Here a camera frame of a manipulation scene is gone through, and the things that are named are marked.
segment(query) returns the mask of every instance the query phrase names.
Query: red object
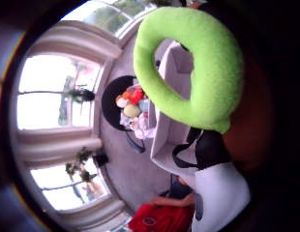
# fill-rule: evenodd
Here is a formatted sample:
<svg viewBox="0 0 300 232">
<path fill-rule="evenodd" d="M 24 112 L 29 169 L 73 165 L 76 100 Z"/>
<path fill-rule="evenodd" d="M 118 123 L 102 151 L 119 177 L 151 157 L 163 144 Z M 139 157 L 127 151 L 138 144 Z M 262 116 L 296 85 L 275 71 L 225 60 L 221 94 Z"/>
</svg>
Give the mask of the red object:
<svg viewBox="0 0 300 232">
<path fill-rule="evenodd" d="M 141 88 L 135 88 L 129 98 L 129 102 L 131 104 L 138 104 L 138 102 L 143 99 L 143 96 L 144 96 L 144 94 L 143 94 Z"/>
<path fill-rule="evenodd" d="M 122 94 L 122 98 L 123 99 L 129 99 L 131 97 L 131 94 L 129 91 L 125 91 L 123 94 Z"/>
<path fill-rule="evenodd" d="M 133 232 L 186 232 L 191 226 L 193 214 L 193 207 L 143 204 L 128 226 Z"/>
</svg>

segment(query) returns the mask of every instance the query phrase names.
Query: floor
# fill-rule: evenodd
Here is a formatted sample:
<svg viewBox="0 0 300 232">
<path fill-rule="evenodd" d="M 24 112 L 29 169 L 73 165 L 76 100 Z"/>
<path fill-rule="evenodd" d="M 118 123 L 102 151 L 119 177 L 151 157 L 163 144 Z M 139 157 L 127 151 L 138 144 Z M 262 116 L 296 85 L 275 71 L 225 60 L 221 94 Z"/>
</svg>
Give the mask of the floor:
<svg viewBox="0 0 300 232">
<path fill-rule="evenodd" d="M 129 41 L 121 59 L 114 64 L 109 81 L 125 74 L 134 75 L 134 41 L 135 38 Z M 169 41 L 164 41 L 158 48 L 156 59 L 163 56 L 168 44 Z M 140 204 L 168 189 L 170 174 L 150 160 L 152 139 L 145 140 L 146 152 L 138 154 L 130 147 L 125 133 L 113 128 L 104 117 L 101 119 L 100 132 L 109 158 L 105 166 L 107 175 L 130 210 L 135 211 Z"/>
</svg>

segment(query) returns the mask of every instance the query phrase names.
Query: person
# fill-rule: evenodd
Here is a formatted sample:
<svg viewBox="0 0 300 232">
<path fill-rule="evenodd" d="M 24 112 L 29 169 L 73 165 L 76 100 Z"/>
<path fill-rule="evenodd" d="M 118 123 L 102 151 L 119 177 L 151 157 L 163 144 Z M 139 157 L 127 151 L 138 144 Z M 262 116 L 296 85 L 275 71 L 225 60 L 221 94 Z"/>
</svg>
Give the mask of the person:
<svg viewBox="0 0 300 232">
<path fill-rule="evenodd" d="M 155 206 L 193 207 L 195 196 L 187 183 L 181 177 L 177 177 L 176 181 L 171 184 L 167 196 L 156 196 L 149 204 Z"/>
</svg>

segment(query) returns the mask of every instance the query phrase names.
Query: window pane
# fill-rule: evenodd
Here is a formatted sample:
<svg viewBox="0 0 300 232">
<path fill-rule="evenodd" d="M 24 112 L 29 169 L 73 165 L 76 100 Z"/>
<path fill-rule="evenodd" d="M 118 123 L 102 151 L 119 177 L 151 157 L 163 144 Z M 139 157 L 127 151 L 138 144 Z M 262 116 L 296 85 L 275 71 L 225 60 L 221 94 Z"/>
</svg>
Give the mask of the window pane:
<svg viewBox="0 0 300 232">
<path fill-rule="evenodd" d="M 153 9 L 155 6 L 145 0 L 88 1 L 64 16 L 62 20 L 83 21 L 119 37 L 120 33 L 134 21 L 135 16 Z"/>
<path fill-rule="evenodd" d="M 91 102 L 75 102 L 73 89 L 94 90 L 100 65 L 60 55 L 28 58 L 17 101 L 20 129 L 51 129 L 90 125 Z"/>
<path fill-rule="evenodd" d="M 17 98 L 19 129 L 50 129 L 67 125 L 68 102 L 59 94 L 26 94 Z"/>
<path fill-rule="evenodd" d="M 73 180 L 71 180 L 65 168 L 63 164 L 31 170 L 36 184 L 55 210 L 77 208 L 108 193 L 92 159 L 85 163 L 85 169 L 90 174 L 97 174 L 91 184 L 81 182 L 78 174 L 74 174 Z"/>
<path fill-rule="evenodd" d="M 19 92 L 63 91 L 74 87 L 76 67 L 72 59 L 57 55 L 38 55 L 27 58 L 24 64 Z"/>
<path fill-rule="evenodd" d="M 149 6 L 149 3 L 141 0 L 121 0 L 113 4 L 113 6 L 121 9 L 128 15 L 135 16 L 143 12 L 146 9 L 146 6 Z"/>
</svg>

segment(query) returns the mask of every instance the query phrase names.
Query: green cushion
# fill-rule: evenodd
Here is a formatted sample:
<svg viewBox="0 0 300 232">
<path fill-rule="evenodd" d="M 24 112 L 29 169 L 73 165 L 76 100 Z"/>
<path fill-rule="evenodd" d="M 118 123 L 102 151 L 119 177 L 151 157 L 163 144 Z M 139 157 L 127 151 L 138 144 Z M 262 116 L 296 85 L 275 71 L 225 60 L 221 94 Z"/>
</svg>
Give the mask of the green cushion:
<svg viewBox="0 0 300 232">
<path fill-rule="evenodd" d="M 193 54 L 188 100 L 167 86 L 155 68 L 154 53 L 164 39 L 174 39 Z M 150 13 L 138 29 L 134 69 L 144 92 L 168 117 L 195 128 L 228 130 L 230 113 L 241 98 L 243 59 L 233 35 L 210 14 L 172 7 Z"/>
</svg>

